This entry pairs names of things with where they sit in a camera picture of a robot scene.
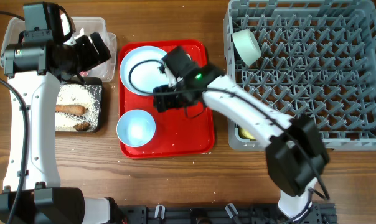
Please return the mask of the yellow plastic cup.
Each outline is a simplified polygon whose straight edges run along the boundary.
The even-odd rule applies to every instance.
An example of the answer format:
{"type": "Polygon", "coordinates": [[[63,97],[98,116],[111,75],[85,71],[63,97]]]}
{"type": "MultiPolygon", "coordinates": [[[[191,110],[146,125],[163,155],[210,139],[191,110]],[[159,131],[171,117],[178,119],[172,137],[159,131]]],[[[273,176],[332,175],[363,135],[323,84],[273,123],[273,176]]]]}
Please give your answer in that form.
{"type": "Polygon", "coordinates": [[[238,133],[242,139],[249,139],[253,141],[256,140],[256,138],[252,134],[250,134],[246,129],[243,129],[241,127],[238,128],[238,133]]]}

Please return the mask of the brown carrot-shaped root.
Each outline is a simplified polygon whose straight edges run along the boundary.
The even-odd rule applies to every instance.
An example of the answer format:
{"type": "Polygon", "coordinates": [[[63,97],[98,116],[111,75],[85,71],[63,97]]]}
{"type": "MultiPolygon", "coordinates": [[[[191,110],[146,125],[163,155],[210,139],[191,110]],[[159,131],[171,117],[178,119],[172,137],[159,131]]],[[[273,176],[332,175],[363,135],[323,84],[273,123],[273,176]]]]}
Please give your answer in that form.
{"type": "Polygon", "coordinates": [[[72,114],[75,116],[82,116],[87,112],[87,109],[81,105],[56,105],[55,111],[59,113],[72,114]]]}

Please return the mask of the small light blue bowl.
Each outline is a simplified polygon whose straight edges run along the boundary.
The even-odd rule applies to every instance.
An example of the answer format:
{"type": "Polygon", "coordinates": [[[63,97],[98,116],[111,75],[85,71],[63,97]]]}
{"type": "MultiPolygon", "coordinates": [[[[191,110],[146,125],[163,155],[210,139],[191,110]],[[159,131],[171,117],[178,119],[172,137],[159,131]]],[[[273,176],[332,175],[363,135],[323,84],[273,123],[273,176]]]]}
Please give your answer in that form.
{"type": "Polygon", "coordinates": [[[130,110],[118,120],[116,133],[118,139],[126,146],[141,147],[154,137],[156,123],[151,114],[145,110],[130,110]]]}

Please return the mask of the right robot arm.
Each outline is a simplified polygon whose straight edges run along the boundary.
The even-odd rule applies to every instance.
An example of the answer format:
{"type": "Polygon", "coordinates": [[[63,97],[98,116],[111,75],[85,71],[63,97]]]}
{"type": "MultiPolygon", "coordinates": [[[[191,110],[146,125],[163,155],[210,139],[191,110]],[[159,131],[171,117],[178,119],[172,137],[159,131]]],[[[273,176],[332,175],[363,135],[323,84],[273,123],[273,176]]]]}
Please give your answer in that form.
{"type": "Polygon", "coordinates": [[[201,102],[246,129],[265,149],[268,175],[281,190],[278,208],[288,223],[299,223],[309,214],[316,184],[322,189],[318,195],[330,199],[321,179],[330,158],[309,116],[294,118],[267,106],[215,65],[199,66],[180,46],[159,64],[170,80],[153,90],[154,107],[162,113],[201,102]]]}

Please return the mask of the large light blue plate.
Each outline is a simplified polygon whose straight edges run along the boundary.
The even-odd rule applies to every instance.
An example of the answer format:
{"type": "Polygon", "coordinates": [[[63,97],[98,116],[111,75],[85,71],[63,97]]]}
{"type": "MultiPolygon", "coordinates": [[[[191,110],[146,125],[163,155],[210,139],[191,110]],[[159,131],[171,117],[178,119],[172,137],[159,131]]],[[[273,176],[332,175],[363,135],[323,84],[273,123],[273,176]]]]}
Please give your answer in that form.
{"type": "Polygon", "coordinates": [[[154,46],[133,49],[123,58],[120,65],[120,79],[123,85],[136,95],[148,96],[153,89],[168,85],[167,76],[159,70],[159,61],[166,51],[154,46]]]}

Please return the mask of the green bowl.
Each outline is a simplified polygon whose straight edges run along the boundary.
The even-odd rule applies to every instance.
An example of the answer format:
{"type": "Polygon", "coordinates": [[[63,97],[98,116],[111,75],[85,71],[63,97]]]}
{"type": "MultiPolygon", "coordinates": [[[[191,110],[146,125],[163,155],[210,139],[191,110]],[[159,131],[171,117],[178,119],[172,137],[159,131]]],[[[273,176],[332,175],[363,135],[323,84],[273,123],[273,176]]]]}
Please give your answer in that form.
{"type": "Polygon", "coordinates": [[[250,29],[233,33],[232,40],[237,53],[246,65],[253,65],[261,57],[260,46],[250,29]]]}

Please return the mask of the brown food scrap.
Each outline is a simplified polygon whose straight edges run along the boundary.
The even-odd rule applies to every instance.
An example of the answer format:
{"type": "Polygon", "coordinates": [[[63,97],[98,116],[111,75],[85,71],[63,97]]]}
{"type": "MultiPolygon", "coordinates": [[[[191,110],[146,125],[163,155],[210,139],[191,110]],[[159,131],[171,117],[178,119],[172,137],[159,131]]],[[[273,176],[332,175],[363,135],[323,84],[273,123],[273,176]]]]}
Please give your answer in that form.
{"type": "Polygon", "coordinates": [[[76,131],[87,131],[90,129],[90,123],[84,121],[82,123],[78,123],[73,127],[76,131]]]}

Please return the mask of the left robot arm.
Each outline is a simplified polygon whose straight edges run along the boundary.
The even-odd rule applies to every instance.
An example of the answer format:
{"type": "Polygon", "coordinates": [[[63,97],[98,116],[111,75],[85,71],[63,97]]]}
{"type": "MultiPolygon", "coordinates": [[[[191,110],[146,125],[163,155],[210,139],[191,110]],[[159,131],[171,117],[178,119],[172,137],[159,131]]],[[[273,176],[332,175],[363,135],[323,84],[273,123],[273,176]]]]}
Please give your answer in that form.
{"type": "Polygon", "coordinates": [[[73,37],[63,31],[66,10],[55,3],[25,4],[25,30],[2,55],[1,84],[11,96],[11,149],[0,193],[4,223],[121,223],[109,197],[88,198],[62,187],[55,158],[55,108],[60,84],[110,59],[94,32],[73,37]]]}

